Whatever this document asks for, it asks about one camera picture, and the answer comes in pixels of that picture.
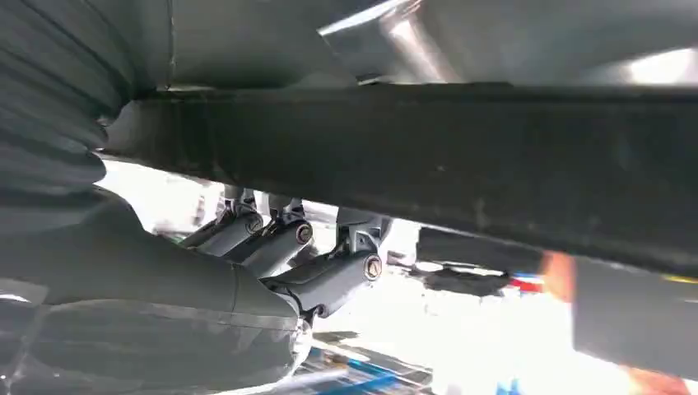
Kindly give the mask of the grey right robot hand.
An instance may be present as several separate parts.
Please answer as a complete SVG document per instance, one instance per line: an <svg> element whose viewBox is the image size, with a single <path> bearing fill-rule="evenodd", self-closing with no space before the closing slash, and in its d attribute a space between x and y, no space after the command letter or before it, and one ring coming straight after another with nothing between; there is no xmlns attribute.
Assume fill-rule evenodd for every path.
<svg viewBox="0 0 698 395"><path fill-rule="evenodd" d="M141 94L251 82L227 1L1 4L4 394L203 393L273 383L306 358L316 309L375 279L347 250L270 290L146 232L99 186L105 125Z"/></svg>

